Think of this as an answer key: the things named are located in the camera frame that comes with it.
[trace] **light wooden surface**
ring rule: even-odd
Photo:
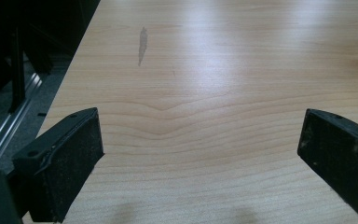
[[[358,223],[296,154],[307,108],[358,122],[358,1],[102,0],[41,133],[93,106],[65,223]]]

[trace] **screw hole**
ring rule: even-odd
[[[34,156],[36,156],[37,154],[39,154],[38,151],[30,151],[30,152],[28,152],[28,156],[29,156],[29,157],[34,157]]]

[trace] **dark mark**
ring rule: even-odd
[[[142,59],[144,58],[147,49],[147,30],[145,28],[141,31],[140,44],[139,44],[139,62],[138,66],[141,66]]]

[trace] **gray floor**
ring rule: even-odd
[[[49,75],[38,74],[42,80],[42,84],[30,98],[28,110],[25,112],[20,126],[16,132],[14,132],[14,135],[8,142],[4,154],[0,157],[0,169],[4,170],[6,173],[13,169],[11,163],[12,155],[36,138],[71,62],[71,58],[63,54],[53,54],[51,55],[51,59],[54,63],[51,73]],[[34,69],[26,60],[24,66],[25,83],[27,83],[34,73]],[[11,82],[0,90],[0,128],[8,115],[7,111],[11,104],[11,91]]]

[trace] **wood grain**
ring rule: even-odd
[[[65,223],[358,223],[296,154],[307,108],[358,122],[358,1],[102,0],[41,133],[92,106]]]

